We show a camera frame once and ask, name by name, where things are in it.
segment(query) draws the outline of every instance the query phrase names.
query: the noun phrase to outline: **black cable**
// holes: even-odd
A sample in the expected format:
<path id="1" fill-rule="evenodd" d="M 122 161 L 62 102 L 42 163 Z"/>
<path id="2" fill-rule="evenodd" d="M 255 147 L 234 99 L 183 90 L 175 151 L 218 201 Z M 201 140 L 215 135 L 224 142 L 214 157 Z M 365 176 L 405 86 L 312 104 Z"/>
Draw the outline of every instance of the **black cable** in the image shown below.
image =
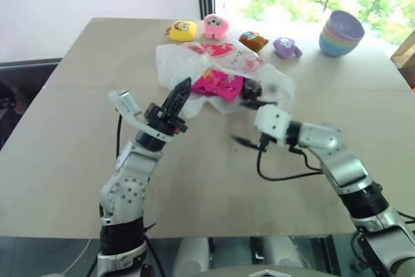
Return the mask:
<path id="1" fill-rule="evenodd" d="M 145 239 L 145 241 L 146 241 L 146 243 L 148 245 L 148 248 L 150 249 L 151 253 L 154 256 L 154 259 L 156 260 L 156 263 L 157 263 L 158 269 L 160 271 L 161 277 L 166 277 L 166 273 L 164 271 L 163 264 L 161 264 L 161 260 L 158 257 L 156 251 L 154 250 L 154 247 L 153 247 L 152 243 L 150 242 L 150 239 L 147 237 L 147 235 L 144 235 L 144 239 Z"/>
<path id="2" fill-rule="evenodd" d="M 304 157 L 305 166 L 306 166 L 307 168 L 309 168 L 310 170 L 321 171 L 321 169 L 319 169 L 319 168 L 314 168 L 314 167 L 311 167 L 311 166 L 309 165 L 309 159 L 308 159 L 308 157 L 307 157 L 306 153 L 304 153 L 303 151 L 301 151 L 301 155 L 303 155 L 303 157 Z"/>
<path id="3" fill-rule="evenodd" d="M 115 150 L 115 159 L 118 158 L 119 156 L 119 140 L 120 140 L 120 136 L 121 136 L 121 123 L 123 122 L 123 117 L 120 114 L 118 117 L 118 125 L 117 125 L 117 145 L 116 145 L 116 150 Z"/>
<path id="4" fill-rule="evenodd" d="M 93 270 L 97 266 L 98 257 L 95 256 L 95 259 L 93 260 L 93 263 L 91 264 L 91 267 L 89 268 L 88 272 L 86 273 L 86 277 L 90 277 L 92 275 Z"/>
<path id="5" fill-rule="evenodd" d="M 407 219 L 410 219 L 410 220 L 415 221 L 415 217 L 413 217 L 413 216 L 411 216 L 411 215 L 409 215 L 409 214 L 406 214 L 406 213 L 403 213 L 403 212 L 400 212 L 400 211 L 398 211 L 398 213 L 399 213 L 399 215 L 400 215 L 400 216 L 402 216 L 402 217 L 406 217 Z"/>
<path id="6" fill-rule="evenodd" d="M 258 175 L 263 178 L 264 180 L 267 181 L 273 181 L 273 182 L 277 182 L 277 181 L 287 181 L 287 180 L 293 180 L 295 178 L 304 178 L 306 176 L 313 176 L 313 175 L 322 175 L 323 172 L 321 171 L 316 171 L 316 172 L 310 172 L 310 173 L 303 173 L 302 175 L 292 175 L 292 176 L 286 176 L 283 178 L 270 178 L 267 177 L 265 175 L 262 174 L 261 172 L 261 157 L 262 157 L 262 153 L 263 153 L 263 148 L 260 148 L 259 152 L 258 152 L 258 156 L 257 156 L 257 172 Z"/>
<path id="7" fill-rule="evenodd" d="M 358 255 L 358 253 L 357 253 L 357 251 L 356 251 L 356 249 L 355 249 L 355 241 L 356 241 L 356 239 L 358 238 L 358 236 L 360 235 L 360 232 L 355 232 L 354 234 L 353 234 L 353 236 L 351 237 L 351 239 L 350 239 L 350 247 L 351 247 L 351 251 L 353 252 L 353 254 L 355 255 L 355 257 L 360 261 L 360 262 L 362 262 L 363 264 L 365 264 L 365 265 L 367 265 L 367 266 L 370 266 L 369 265 L 369 263 L 365 260 L 365 259 L 363 259 L 362 257 L 360 257 L 359 255 Z"/>

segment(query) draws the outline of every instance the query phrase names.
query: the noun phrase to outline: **pink plush toy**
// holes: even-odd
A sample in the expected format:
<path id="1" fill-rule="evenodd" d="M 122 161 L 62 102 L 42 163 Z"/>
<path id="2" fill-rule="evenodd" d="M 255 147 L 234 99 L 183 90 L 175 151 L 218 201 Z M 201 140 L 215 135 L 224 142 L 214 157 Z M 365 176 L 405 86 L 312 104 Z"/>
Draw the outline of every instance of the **pink plush toy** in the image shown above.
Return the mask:
<path id="1" fill-rule="evenodd" d="M 205 26 L 205 37 L 207 39 L 213 38 L 216 40 L 222 40 L 225 37 L 225 33 L 229 28 L 228 21 L 216 14 L 209 14 L 203 19 Z"/>

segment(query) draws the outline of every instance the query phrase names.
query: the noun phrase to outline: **blue bowl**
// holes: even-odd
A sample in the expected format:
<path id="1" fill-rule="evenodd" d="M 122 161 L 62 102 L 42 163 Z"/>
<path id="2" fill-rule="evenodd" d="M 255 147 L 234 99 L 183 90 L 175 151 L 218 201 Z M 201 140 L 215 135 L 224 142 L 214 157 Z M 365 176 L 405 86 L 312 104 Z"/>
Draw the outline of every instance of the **blue bowl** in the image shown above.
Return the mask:
<path id="1" fill-rule="evenodd" d="M 320 45 L 321 50 L 328 56 L 342 56 L 342 55 L 348 54 L 356 47 L 356 46 L 339 47 L 339 46 L 333 45 L 322 35 L 320 35 L 318 44 Z"/>

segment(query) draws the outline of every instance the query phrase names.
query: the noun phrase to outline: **plush toy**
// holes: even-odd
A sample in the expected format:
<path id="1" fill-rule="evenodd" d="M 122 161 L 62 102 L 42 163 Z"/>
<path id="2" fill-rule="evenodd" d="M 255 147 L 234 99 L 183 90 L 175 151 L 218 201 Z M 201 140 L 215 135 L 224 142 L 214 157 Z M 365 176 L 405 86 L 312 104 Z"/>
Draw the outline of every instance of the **plush toy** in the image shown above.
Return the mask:
<path id="1" fill-rule="evenodd" d="M 296 46 L 296 42 L 291 38 L 279 37 L 274 41 L 274 48 L 277 54 L 282 58 L 300 57 L 303 53 Z"/>
<path id="2" fill-rule="evenodd" d="M 172 27 L 166 30 L 166 35 L 169 35 L 171 40 L 177 42 L 191 42 L 197 32 L 197 24 L 192 21 L 176 21 Z"/>
<path id="3" fill-rule="evenodd" d="M 225 38 L 225 33 L 229 28 L 228 21 L 216 14 L 209 14 L 203 19 L 205 26 L 205 37 L 207 39 L 222 40 Z"/>
<path id="4" fill-rule="evenodd" d="M 259 52 L 268 42 L 268 39 L 261 37 L 257 32 L 244 32 L 239 41 L 249 49 Z"/>

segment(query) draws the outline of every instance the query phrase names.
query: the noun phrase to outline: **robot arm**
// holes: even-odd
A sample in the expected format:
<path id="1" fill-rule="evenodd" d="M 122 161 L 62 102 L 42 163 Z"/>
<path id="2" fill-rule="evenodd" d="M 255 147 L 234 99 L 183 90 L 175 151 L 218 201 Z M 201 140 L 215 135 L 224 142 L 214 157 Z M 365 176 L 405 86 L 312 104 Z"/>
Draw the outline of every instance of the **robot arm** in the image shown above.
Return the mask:
<path id="1" fill-rule="evenodd" d="M 328 125 L 298 123 L 276 104 L 258 109 L 255 127 L 267 145 L 276 140 L 309 149 L 333 186 L 351 221 L 362 233 L 364 255 L 378 276 L 415 274 L 415 237 L 386 201 L 361 161 L 346 146 L 340 130 Z"/>
<path id="2" fill-rule="evenodd" d="M 165 143 L 174 134 L 187 130 L 178 114 L 190 94 L 190 87 L 188 78 L 171 91 L 161 107 L 151 104 L 144 113 L 147 124 L 137 120 L 141 110 L 128 92 L 109 94 L 124 120 L 140 132 L 123 149 L 114 175 L 101 189 L 98 276 L 129 267 L 138 267 L 135 276 L 152 276 L 152 268 L 142 265 L 147 250 L 143 225 L 146 186 Z"/>

